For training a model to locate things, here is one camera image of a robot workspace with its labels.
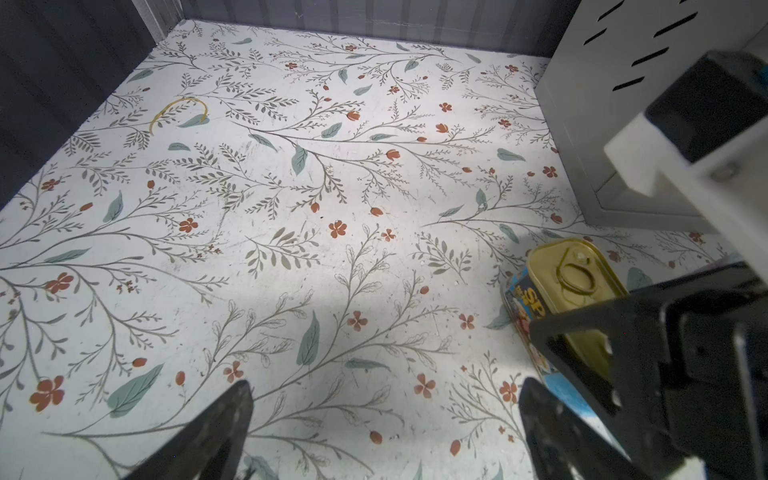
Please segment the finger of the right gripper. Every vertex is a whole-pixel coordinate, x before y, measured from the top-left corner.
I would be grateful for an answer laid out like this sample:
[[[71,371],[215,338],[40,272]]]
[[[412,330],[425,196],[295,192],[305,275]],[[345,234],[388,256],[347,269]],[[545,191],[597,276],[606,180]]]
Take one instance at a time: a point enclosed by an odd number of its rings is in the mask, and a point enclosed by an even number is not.
[[[678,468],[662,395],[671,353],[660,307],[638,291],[553,314],[530,327],[533,345],[645,474]]]

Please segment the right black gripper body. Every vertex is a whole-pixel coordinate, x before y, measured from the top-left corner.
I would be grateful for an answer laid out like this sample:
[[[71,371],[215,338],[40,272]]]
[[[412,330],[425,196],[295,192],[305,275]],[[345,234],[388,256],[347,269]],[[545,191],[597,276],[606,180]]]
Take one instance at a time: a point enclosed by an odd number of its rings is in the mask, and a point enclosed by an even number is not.
[[[743,262],[623,298],[611,336],[617,438],[653,478],[767,476],[767,286]]]

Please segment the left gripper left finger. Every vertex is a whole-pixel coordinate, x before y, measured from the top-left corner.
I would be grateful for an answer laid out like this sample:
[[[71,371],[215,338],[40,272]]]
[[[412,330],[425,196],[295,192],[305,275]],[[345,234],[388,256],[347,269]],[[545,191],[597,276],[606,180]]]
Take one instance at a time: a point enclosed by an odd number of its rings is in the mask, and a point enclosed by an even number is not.
[[[251,386],[239,380],[127,478],[235,478],[252,414]]]

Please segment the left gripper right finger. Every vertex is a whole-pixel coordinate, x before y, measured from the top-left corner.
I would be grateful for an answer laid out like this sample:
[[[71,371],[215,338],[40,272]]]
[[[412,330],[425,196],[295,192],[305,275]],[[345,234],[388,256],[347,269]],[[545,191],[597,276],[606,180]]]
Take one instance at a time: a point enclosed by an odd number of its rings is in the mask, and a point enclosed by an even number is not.
[[[519,412],[538,479],[647,477],[534,378],[523,383]]]

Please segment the beige metal cabinet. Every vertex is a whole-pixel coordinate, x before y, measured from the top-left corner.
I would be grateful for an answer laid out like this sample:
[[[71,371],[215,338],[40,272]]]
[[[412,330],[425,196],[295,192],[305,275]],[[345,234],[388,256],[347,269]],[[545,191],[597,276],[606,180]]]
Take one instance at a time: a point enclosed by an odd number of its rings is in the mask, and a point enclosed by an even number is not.
[[[631,190],[604,147],[709,50],[741,50],[767,25],[764,1],[583,1],[535,92],[586,222],[713,227],[674,187]]]

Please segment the yellow rubber band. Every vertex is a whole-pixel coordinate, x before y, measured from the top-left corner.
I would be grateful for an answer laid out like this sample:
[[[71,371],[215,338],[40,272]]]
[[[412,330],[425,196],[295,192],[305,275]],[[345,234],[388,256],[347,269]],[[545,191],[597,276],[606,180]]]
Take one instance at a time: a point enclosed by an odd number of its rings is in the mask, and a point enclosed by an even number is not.
[[[190,123],[192,125],[207,123],[209,121],[208,105],[196,97],[182,97],[163,107],[149,122],[147,132],[150,136],[153,136],[156,127],[161,127],[165,123],[176,120],[181,113],[191,111],[195,107],[198,108],[199,112],[192,117]]]

